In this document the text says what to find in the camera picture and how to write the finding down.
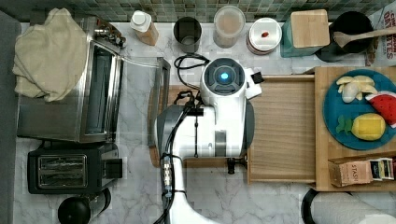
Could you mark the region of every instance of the wooden spoon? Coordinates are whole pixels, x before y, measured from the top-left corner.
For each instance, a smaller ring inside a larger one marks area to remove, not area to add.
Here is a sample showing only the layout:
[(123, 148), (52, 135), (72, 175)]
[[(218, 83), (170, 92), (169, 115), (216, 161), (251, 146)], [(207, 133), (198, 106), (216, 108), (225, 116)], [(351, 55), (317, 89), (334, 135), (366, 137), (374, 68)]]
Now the wooden spoon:
[(389, 27), (389, 28), (383, 29), (383, 30), (376, 30), (376, 31), (364, 33), (361, 35), (346, 35), (342, 32), (334, 32), (333, 36), (334, 36), (335, 42), (341, 48), (343, 48), (347, 43), (354, 41), (354, 40), (365, 39), (365, 38), (381, 36), (381, 35), (394, 35), (394, 34), (396, 34), (396, 26)]

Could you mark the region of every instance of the spice jar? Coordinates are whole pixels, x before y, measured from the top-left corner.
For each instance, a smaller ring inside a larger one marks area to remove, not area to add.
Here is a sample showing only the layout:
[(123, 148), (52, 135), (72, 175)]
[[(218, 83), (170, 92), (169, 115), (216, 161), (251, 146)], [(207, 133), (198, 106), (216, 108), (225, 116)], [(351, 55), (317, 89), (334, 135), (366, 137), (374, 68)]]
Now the spice jar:
[(145, 44), (154, 46), (158, 40), (158, 31), (148, 13), (135, 11), (130, 22), (131, 27), (136, 32), (137, 37)]

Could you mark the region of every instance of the red fruit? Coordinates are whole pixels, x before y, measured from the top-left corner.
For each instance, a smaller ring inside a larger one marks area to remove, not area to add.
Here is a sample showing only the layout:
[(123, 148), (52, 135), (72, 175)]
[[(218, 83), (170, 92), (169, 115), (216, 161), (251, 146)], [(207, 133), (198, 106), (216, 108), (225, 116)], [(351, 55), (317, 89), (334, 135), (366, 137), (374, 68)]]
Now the red fruit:
[(396, 128), (396, 93), (379, 91), (377, 94), (367, 95), (366, 100), (370, 102), (390, 127)]

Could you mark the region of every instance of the toaster slot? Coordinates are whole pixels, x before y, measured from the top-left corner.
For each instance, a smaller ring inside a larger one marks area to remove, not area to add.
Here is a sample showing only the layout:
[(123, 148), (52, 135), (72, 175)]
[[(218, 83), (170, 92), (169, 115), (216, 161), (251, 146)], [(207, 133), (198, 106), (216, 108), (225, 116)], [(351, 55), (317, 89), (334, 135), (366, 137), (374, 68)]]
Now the toaster slot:
[(85, 188), (86, 174), (85, 155), (38, 158), (38, 186), (42, 189)]

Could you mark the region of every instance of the blue plate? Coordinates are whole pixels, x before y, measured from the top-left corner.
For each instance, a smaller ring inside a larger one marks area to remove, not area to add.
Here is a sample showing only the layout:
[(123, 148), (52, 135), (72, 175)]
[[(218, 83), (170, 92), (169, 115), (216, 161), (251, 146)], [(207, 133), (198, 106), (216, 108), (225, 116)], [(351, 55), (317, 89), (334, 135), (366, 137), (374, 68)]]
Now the blue plate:
[[(355, 76), (367, 76), (373, 79), (375, 82), (375, 89), (378, 91), (392, 91), (396, 92), (396, 86), (384, 75), (375, 71), (359, 69), (347, 72), (341, 77), (355, 77)], [(341, 144), (346, 147), (354, 148), (357, 150), (367, 150), (385, 145), (390, 139), (396, 134), (396, 129), (392, 129), (387, 125), (384, 135), (376, 141), (364, 141), (361, 140), (351, 132), (348, 135), (344, 131), (337, 133), (335, 128), (338, 126), (338, 118), (343, 115), (346, 119), (355, 119), (357, 116), (367, 113), (378, 113), (375, 109), (367, 102), (363, 94), (361, 101), (355, 99), (349, 104), (344, 103), (341, 93), (338, 93), (338, 85), (334, 83), (330, 86), (326, 93), (326, 97), (323, 102), (323, 119), (326, 123), (327, 129), (332, 136)]]

